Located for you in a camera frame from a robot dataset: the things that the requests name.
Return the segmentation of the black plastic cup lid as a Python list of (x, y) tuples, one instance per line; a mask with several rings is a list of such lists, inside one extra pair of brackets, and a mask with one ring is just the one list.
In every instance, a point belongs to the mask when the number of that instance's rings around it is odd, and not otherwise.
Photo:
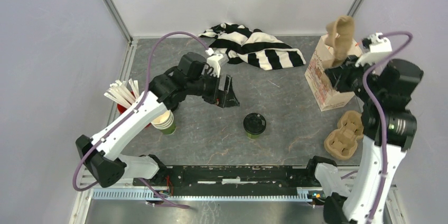
[(243, 128), (246, 133), (251, 135), (262, 134), (266, 127), (267, 122), (263, 115), (259, 113), (250, 113), (243, 120)]

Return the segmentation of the green paper coffee cup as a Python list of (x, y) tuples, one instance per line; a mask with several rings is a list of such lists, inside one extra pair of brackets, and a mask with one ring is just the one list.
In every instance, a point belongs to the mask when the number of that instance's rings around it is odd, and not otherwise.
[(245, 132), (245, 135), (249, 139), (258, 139), (261, 136), (261, 133), (260, 134), (252, 134), (250, 132)]

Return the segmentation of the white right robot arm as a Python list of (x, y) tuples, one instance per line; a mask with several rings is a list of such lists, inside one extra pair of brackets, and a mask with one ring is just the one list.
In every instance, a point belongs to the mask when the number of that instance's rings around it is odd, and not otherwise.
[(363, 102), (362, 158), (354, 185), (347, 190), (331, 163), (305, 171), (308, 184), (321, 184), (324, 189), (326, 223), (383, 223), (393, 177), (417, 131), (416, 117), (407, 105), (423, 70), (409, 61), (393, 59), (376, 75), (355, 61), (350, 56), (340, 66), (325, 70), (335, 90), (353, 92)]

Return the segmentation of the brown paper takeout bag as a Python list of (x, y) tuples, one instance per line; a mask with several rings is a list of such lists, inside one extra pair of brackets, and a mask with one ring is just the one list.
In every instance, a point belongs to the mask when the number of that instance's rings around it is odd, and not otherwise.
[(304, 74), (320, 111), (344, 107), (354, 97), (353, 92), (334, 90), (324, 76), (324, 70), (334, 59), (334, 49), (325, 44), (327, 37), (327, 34), (320, 37)]

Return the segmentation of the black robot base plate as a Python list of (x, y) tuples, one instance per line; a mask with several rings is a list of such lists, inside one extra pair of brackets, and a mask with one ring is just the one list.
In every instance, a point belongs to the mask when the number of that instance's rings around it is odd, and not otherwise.
[(297, 188), (317, 188), (319, 163), (334, 160), (314, 156), (306, 166), (293, 165), (174, 165), (156, 160), (159, 171), (146, 182), (168, 189), (171, 196), (293, 196)]

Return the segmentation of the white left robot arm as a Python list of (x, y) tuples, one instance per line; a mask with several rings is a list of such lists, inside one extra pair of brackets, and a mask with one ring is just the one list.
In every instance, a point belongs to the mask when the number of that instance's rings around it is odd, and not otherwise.
[(186, 96), (200, 96), (205, 102), (221, 108), (239, 106), (232, 89), (232, 77), (225, 77), (219, 89), (221, 67), (228, 62), (224, 54), (208, 58), (194, 52), (182, 56), (177, 66), (167, 69), (147, 84), (147, 89), (115, 121), (92, 137), (81, 135), (76, 147), (84, 165), (96, 183), (110, 187), (122, 178), (144, 178), (161, 185), (166, 171), (154, 156), (127, 156), (124, 147), (148, 124), (171, 111)]

